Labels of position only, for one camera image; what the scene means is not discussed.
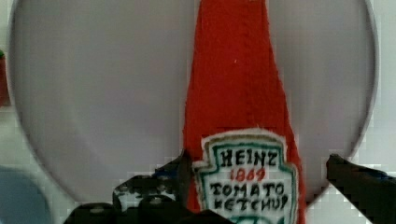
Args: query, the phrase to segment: white background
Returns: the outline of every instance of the white background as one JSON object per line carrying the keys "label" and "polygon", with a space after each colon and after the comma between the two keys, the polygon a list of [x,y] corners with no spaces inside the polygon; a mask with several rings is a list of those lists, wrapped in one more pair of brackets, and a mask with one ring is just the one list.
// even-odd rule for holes
{"label": "white background", "polygon": [[[13,0],[0,0],[0,49],[7,51],[7,21]],[[353,161],[396,176],[396,1],[372,0],[380,45],[380,81],[371,123]],[[54,222],[77,205],[42,171],[29,152],[12,107],[0,108],[0,165],[26,172],[45,192]],[[307,223],[370,223],[335,188],[306,214]]]}

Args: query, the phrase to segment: blue object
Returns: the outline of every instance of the blue object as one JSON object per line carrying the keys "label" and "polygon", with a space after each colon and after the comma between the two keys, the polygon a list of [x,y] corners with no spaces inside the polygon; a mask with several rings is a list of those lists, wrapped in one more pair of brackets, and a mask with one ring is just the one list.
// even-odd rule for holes
{"label": "blue object", "polygon": [[157,178],[160,176],[166,176],[170,179],[176,179],[177,171],[158,171],[158,172],[155,172],[152,176],[157,177]]}
{"label": "blue object", "polygon": [[0,167],[0,224],[50,224],[46,198],[26,175]]}

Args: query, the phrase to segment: white wall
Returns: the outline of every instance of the white wall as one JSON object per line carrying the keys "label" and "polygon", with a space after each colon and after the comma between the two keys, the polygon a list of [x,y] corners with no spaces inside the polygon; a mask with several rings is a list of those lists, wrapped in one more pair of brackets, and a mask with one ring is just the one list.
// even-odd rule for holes
{"label": "white wall", "polygon": [[8,15],[13,0],[0,0],[0,49],[7,51],[7,24]]}

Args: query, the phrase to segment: black object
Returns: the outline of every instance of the black object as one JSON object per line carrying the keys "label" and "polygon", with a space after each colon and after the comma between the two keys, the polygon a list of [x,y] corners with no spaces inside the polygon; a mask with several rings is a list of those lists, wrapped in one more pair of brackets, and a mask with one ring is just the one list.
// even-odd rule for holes
{"label": "black object", "polygon": [[327,179],[375,224],[396,223],[396,179],[332,154]]}
{"label": "black object", "polygon": [[191,160],[184,152],[174,161],[156,169],[154,175],[136,175],[113,191],[113,204],[117,211],[125,213],[137,207],[144,197],[164,195],[187,204],[191,182]]}
{"label": "black object", "polygon": [[116,211],[109,203],[87,203],[76,208],[64,224],[113,224]]}
{"label": "black object", "polygon": [[117,212],[107,203],[89,203],[76,208],[64,224],[232,224],[230,220],[205,210],[194,214],[163,195],[145,197],[138,207]]}
{"label": "black object", "polygon": [[194,214],[186,208],[190,181],[191,161],[182,153],[154,175],[137,175],[117,186],[113,205],[84,204],[64,224],[232,224],[210,210]]}

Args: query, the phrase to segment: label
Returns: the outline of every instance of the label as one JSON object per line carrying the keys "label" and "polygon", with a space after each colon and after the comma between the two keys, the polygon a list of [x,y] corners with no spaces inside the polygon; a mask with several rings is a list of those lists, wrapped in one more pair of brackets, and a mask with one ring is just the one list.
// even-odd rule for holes
{"label": "label", "polygon": [[294,224],[298,173],[286,163],[284,138],[262,129],[227,132],[202,142],[193,164],[199,203],[235,223]]}

